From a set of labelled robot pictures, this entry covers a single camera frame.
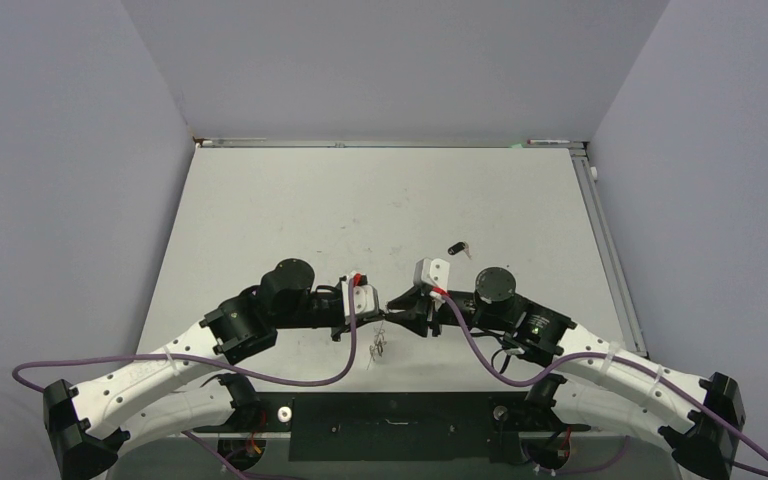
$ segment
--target circular motor cap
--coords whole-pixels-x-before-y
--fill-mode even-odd
[[[500,303],[513,298],[516,280],[501,267],[485,268],[475,278],[475,294],[487,303]]]

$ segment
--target white table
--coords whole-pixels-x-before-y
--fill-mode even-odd
[[[165,344],[290,257],[309,262],[317,284],[364,272],[382,305],[410,287],[422,257],[452,263],[452,290],[472,291],[478,272],[501,266],[520,294],[627,341],[597,238],[562,148],[201,148],[138,351]],[[446,253],[458,241],[469,243],[472,259]],[[346,378],[319,390],[509,389],[483,370],[454,327],[423,339],[385,324],[384,356],[370,364],[377,327],[359,330]],[[492,354],[495,341],[480,340]],[[275,347],[240,366],[320,379],[340,371],[348,351],[348,336],[332,342],[328,329],[282,330]],[[537,371],[515,360],[507,375]],[[253,383],[260,391],[295,389]]]

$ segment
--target small metal part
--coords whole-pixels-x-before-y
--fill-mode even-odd
[[[281,407],[278,409],[278,421],[287,423],[293,418],[293,411],[290,407]]]
[[[366,364],[366,369],[369,370],[369,366],[375,361],[375,356],[384,356],[384,345],[387,345],[387,340],[384,339],[384,320],[375,329],[375,336],[372,339],[372,345],[369,346],[369,362]]]
[[[472,258],[472,256],[469,254],[469,244],[466,242],[458,242],[451,247],[449,247],[449,255],[457,255],[461,252],[466,253],[466,256],[469,258]]]
[[[496,420],[504,420],[508,416],[508,407],[499,405],[493,409],[493,418]]]

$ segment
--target white wall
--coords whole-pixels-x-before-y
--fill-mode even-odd
[[[0,479],[59,478],[15,364],[134,351],[191,154],[118,1],[0,1]]]
[[[652,356],[737,379],[768,447],[768,2],[670,2],[590,150]]]
[[[589,140],[667,0],[123,0],[203,137]]]

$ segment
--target black cable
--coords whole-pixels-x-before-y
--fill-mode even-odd
[[[511,364],[511,356],[510,355],[506,355],[505,356],[505,361],[502,362],[502,369],[499,370],[499,373],[500,374],[505,373],[505,370],[508,369],[508,365],[510,365],[510,364]]]
[[[494,353],[492,357],[490,357],[490,365],[493,366],[494,370],[496,369],[496,356],[499,355],[500,353],[504,352],[504,351],[505,351],[504,348],[500,348],[500,349],[496,350],[496,353]]]
[[[201,387],[203,387],[203,386],[207,385],[208,383],[210,383],[210,382],[212,382],[212,381],[216,380],[216,379],[217,379],[217,378],[219,378],[221,375],[223,375],[223,374],[221,374],[221,373],[217,373],[216,375],[214,375],[214,376],[212,376],[212,377],[208,378],[207,380],[205,380],[205,381],[204,381],[204,383],[202,383],[202,384],[201,384],[201,386],[200,386],[199,388],[201,388]]]

